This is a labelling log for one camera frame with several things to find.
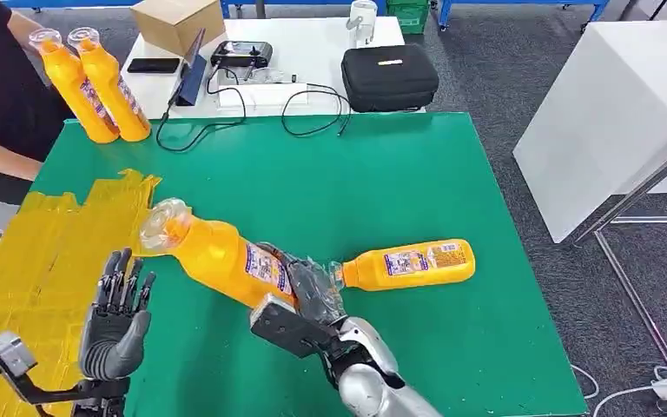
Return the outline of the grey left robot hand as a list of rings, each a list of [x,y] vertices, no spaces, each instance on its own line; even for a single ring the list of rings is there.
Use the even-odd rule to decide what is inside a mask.
[[[131,261],[131,257],[130,248],[112,252],[97,282],[78,355],[78,364],[87,378],[120,380],[142,363],[155,273],[141,278],[143,259]]]

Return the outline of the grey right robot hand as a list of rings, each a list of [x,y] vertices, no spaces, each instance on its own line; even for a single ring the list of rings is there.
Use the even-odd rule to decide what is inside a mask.
[[[258,242],[257,245],[281,262],[301,316],[326,326],[348,317],[339,289],[319,263],[292,255],[268,242]]]

